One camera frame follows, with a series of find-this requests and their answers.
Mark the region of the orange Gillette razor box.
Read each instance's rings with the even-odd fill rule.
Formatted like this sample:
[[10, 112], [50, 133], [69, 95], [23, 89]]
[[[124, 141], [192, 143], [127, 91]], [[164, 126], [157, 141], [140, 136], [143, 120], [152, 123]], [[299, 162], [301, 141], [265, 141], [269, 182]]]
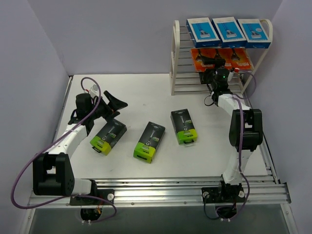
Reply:
[[216, 49], [214, 53], [214, 59], [223, 59], [225, 60], [224, 67], [231, 70], [232, 63], [231, 63], [231, 50], [229, 48], [220, 48]]
[[204, 72], [206, 69], [214, 68], [212, 60], [215, 59], [215, 49], [214, 48], [193, 48], [191, 49], [191, 56], [195, 70], [197, 72]]
[[246, 54], [245, 48], [232, 48], [230, 53], [231, 65], [234, 68], [240, 70], [251, 70], [252, 64], [248, 55]]

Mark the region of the black green razor box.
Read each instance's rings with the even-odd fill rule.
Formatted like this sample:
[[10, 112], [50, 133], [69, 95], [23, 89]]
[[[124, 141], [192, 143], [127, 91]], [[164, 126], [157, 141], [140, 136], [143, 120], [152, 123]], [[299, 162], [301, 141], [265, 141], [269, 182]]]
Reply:
[[164, 126], [149, 121], [135, 146], [133, 157], [152, 163], [164, 134]]
[[107, 156], [126, 131], [125, 124], [112, 119], [92, 138], [90, 144], [96, 152]]
[[187, 145], [197, 141], [197, 131], [188, 109], [171, 111], [170, 118], [179, 145]]

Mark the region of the blue white Harry's razor box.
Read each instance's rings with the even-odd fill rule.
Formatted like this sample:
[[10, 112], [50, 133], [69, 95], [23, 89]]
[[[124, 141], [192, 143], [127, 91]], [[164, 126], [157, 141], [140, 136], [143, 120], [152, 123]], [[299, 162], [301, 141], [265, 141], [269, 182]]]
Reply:
[[220, 38], [221, 48], [243, 48], [247, 40], [234, 17], [213, 18], [212, 25]]

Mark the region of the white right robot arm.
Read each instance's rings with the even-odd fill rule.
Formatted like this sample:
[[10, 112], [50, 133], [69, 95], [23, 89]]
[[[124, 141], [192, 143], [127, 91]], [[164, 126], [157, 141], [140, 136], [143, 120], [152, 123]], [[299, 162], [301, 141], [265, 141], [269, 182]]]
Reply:
[[210, 194], [210, 198], [221, 202], [242, 200], [247, 197], [242, 189], [247, 162], [263, 141], [262, 112], [246, 106], [244, 98], [229, 89], [232, 71], [225, 68], [224, 59], [206, 56], [200, 59], [206, 66], [200, 72], [200, 82], [207, 85], [212, 103], [231, 116], [229, 142], [233, 152], [216, 194]]

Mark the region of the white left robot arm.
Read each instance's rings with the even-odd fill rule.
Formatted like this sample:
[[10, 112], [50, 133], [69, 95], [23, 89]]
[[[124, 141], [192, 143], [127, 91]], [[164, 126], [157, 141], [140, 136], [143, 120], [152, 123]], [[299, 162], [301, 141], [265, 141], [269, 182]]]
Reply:
[[81, 195], [86, 204], [98, 200], [95, 183], [90, 179], [75, 178], [70, 158], [80, 143], [91, 132], [94, 121], [103, 118], [110, 121], [128, 104], [104, 91], [106, 103], [97, 92], [85, 91], [76, 96], [76, 108], [70, 116], [67, 128], [59, 141], [33, 161], [33, 191], [36, 195]]

